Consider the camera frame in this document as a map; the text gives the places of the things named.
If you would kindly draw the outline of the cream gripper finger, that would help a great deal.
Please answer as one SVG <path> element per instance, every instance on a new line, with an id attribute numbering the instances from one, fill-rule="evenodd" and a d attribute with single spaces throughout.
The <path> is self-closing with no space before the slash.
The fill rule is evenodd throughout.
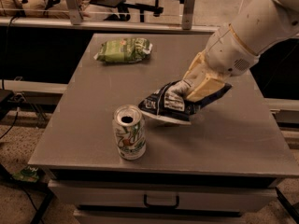
<path id="1" fill-rule="evenodd" d="M 172 85 L 168 91 L 171 94 L 175 94 L 180 97 L 185 97 L 188 94 L 191 87 L 192 87 L 191 80 L 182 79 L 182 80 L 178 81 L 176 84 Z"/>
<path id="2" fill-rule="evenodd" d="M 213 77 L 206 77 L 200 84 L 191 86 L 185 99 L 191 102 L 202 100 L 214 92 L 219 91 L 225 85 L 225 82 Z"/>

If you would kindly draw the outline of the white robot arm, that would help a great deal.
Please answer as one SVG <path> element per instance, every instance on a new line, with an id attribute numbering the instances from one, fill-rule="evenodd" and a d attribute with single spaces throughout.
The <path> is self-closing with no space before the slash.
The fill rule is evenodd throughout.
<path id="1" fill-rule="evenodd" d="M 252 0 L 208 39 L 165 96 L 178 102 L 223 96 L 230 89 L 228 77 L 244 74 L 266 50 L 296 35 L 298 22 L 299 0 Z"/>

